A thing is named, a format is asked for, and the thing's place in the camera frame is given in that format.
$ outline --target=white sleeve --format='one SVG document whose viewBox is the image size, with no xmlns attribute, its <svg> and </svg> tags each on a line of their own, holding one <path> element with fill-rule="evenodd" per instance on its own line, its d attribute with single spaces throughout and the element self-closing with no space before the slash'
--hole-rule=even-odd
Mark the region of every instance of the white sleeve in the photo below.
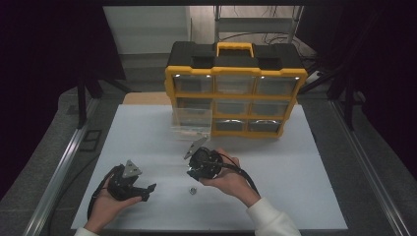
<svg viewBox="0 0 417 236">
<path fill-rule="evenodd" d="M 246 212 L 255 224 L 257 236 L 301 235 L 292 219 L 285 212 L 276 210 L 265 198 L 257 201 Z"/>
<path fill-rule="evenodd" d="M 74 236 L 98 236 L 98 234 L 94 234 L 92 232 L 89 232 L 85 228 L 78 228 L 77 232 Z"/>
</svg>

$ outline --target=clear plastic drawer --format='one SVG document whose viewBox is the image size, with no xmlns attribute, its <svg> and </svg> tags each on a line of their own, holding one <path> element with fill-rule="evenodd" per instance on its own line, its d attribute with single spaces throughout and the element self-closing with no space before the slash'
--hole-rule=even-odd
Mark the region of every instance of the clear plastic drawer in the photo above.
<svg viewBox="0 0 417 236">
<path fill-rule="evenodd" d="M 245 75 L 220 75 L 216 76 L 216 92 L 249 94 L 255 82 L 255 77 Z"/>
<path fill-rule="evenodd" d="M 291 95 L 298 79 L 298 77 L 260 77 L 257 94 Z"/>
<path fill-rule="evenodd" d="M 215 119 L 215 129 L 217 131 L 243 131 L 246 121 L 238 119 Z"/>
<path fill-rule="evenodd" d="M 288 105 L 288 100 L 254 100 L 252 103 L 252 114 L 283 116 Z"/>
<path fill-rule="evenodd" d="M 248 114 L 249 100 L 216 99 L 215 111 L 218 114 Z"/>
<path fill-rule="evenodd" d="M 190 108 L 190 109 L 211 109 L 211 101 L 209 98 L 188 98 L 178 97 L 177 107 L 178 108 Z"/>
<path fill-rule="evenodd" d="M 279 120 L 250 120 L 248 131 L 250 132 L 277 132 L 281 125 Z"/>
<path fill-rule="evenodd" d="M 171 131 L 176 139 L 195 140 L 209 137 L 212 123 L 211 110 L 175 108 L 172 114 Z"/>
<path fill-rule="evenodd" d="M 175 75 L 173 80 L 177 92 L 212 92 L 212 78 L 209 75 Z"/>
</svg>

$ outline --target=black cable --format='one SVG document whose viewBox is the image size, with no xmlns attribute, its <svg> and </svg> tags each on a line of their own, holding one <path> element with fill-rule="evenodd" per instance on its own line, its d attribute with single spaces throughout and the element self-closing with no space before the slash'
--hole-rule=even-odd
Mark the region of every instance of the black cable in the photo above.
<svg viewBox="0 0 417 236">
<path fill-rule="evenodd" d="M 245 178 L 246 179 L 246 181 L 248 181 L 248 184 L 249 184 L 249 186 L 251 186 L 251 188 L 259 195 L 259 196 L 261 196 L 260 195 L 260 193 L 258 192 L 258 189 L 257 189 L 257 187 L 255 186 L 255 182 L 252 180 L 252 178 L 251 178 L 251 176 L 249 176 L 249 174 L 245 171 L 245 170 L 243 170 L 243 169 L 241 169 L 240 167 L 238 167 L 238 166 L 235 166 L 235 165 L 231 165 L 231 164 L 227 164 L 227 163 L 216 163 L 216 162 L 209 162 L 209 161 L 202 161 L 201 162 L 202 164 L 205 164 L 205 165 L 215 165 L 215 166 L 220 166 L 220 167 L 223 167 L 223 168 L 228 168 L 228 169 L 231 169 L 231 170 L 233 170 L 233 171 L 235 171 L 237 174 L 239 174 L 239 175 L 241 175 L 243 178 Z"/>
<path fill-rule="evenodd" d="M 269 39 L 268 41 L 264 41 L 264 43 L 266 43 L 267 45 L 270 45 L 273 41 L 275 41 L 275 40 L 277 40 L 277 39 L 279 39 L 279 38 L 287 38 L 287 37 L 284 37 L 283 35 L 286 35 L 286 34 L 288 34 L 288 33 L 284 33 L 284 32 L 280 32 L 280 33 L 277 33 L 277 36 L 275 36 L 275 37 L 272 37 L 271 39 Z"/>
<path fill-rule="evenodd" d="M 52 229 L 52 219 L 54 218 L 55 215 L 55 211 L 56 208 L 58 208 L 59 203 L 61 203 L 62 198 L 65 196 L 65 194 L 67 193 L 67 191 L 70 189 L 70 187 L 74 184 L 74 182 L 76 181 L 76 179 L 87 169 L 87 167 L 89 167 L 90 164 L 92 164 L 92 162 L 94 160 L 96 160 L 98 157 L 100 156 L 100 153 L 95 155 L 91 160 L 89 160 L 89 162 L 76 174 L 76 176 L 74 176 L 74 178 L 70 181 L 70 183 L 68 184 L 68 186 L 62 191 L 62 194 L 59 195 L 57 202 L 55 203 L 54 207 L 52 208 L 52 214 L 49 216 L 49 223 L 48 223 L 48 235 L 51 235 L 51 229 Z"/>
<path fill-rule="evenodd" d="M 230 158 L 229 156 L 227 156 L 227 155 L 225 155 L 225 154 L 222 154 L 222 153 L 219 153 L 218 152 L 218 154 L 219 155 L 221 155 L 221 156 L 224 156 L 224 157 L 226 157 L 227 159 L 229 159 L 235 166 L 237 166 L 237 167 L 239 167 L 239 165 L 237 165 L 233 160 L 232 160 L 232 158 Z"/>
<path fill-rule="evenodd" d="M 266 10 L 266 11 L 264 11 L 264 12 L 262 13 L 261 17 L 263 17 L 263 16 L 264 16 L 264 14 L 265 14 L 268 10 L 269 10 L 269 6 L 267 6 L 267 10 Z"/>
<path fill-rule="evenodd" d="M 236 17 L 239 17 L 239 14 L 237 14 L 237 12 L 236 12 L 236 6 L 233 6 L 233 11 L 235 12 Z"/>
<path fill-rule="evenodd" d="M 234 35 L 231 35 L 231 36 L 221 38 L 220 41 L 223 41 L 223 40 L 235 37 L 235 36 L 242 36 L 242 35 L 247 35 L 247 34 L 259 34 L 259 33 L 264 33 L 264 32 L 242 32 L 242 33 L 238 33 L 238 34 L 234 34 Z"/>
<path fill-rule="evenodd" d="M 274 18 L 275 17 L 275 15 L 276 15 L 276 9 L 277 9 L 278 7 L 277 6 L 275 6 L 275 9 L 273 10 L 273 14 L 272 14 L 272 17 Z"/>
</svg>

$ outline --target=white paper sheet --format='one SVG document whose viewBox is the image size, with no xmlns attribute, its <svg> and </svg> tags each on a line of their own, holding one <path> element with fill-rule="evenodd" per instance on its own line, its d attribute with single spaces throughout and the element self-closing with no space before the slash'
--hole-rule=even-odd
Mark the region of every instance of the white paper sheet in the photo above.
<svg viewBox="0 0 417 236">
<path fill-rule="evenodd" d="M 115 165 L 131 159 L 143 171 L 135 183 L 156 183 L 146 203 L 122 211 L 107 226 L 143 231 L 246 231 L 254 226 L 245 206 L 189 177 L 183 156 L 190 141 L 170 131 L 169 105 L 120 105 L 72 228 L 83 227 L 92 192 Z M 240 158 L 262 197 L 284 210 L 299 229 L 347 229 L 301 105 L 295 105 L 279 139 L 212 137 L 207 148 Z M 191 195 L 189 189 L 197 188 Z"/>
</svg>

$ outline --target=small screw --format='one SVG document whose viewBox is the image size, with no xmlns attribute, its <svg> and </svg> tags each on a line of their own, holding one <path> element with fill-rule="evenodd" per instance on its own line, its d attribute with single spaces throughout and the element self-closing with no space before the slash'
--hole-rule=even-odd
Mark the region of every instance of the small screw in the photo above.
<svg viewBox="0 0 417 236">
<path fill-rule="evenodd" d="M 191 195 L 195 195 L 195 194 L 197 194 L 197 188 L 196 187 L 191 187 L 189 192 L 190 192 Z"/>
</svg>

